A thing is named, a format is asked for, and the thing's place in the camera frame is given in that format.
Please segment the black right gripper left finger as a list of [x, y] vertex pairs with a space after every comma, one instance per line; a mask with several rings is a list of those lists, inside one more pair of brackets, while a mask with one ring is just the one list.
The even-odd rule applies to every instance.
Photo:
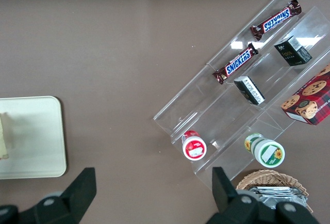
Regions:
[[23, 212], [2, 205], [1, 223], [80, 223], [96, 192], [95, 168], [85, 168], [59, 196], [46, 197]]

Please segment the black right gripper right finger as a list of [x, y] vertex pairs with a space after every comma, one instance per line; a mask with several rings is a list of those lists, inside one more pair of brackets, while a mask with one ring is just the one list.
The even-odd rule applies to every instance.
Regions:
[[212, 169], [212, 194], [218, 212], [207, 223], [319, 223], [298, 203], [280, 202], [271, 209], [249, 195], [238, 194], [222, 167]]

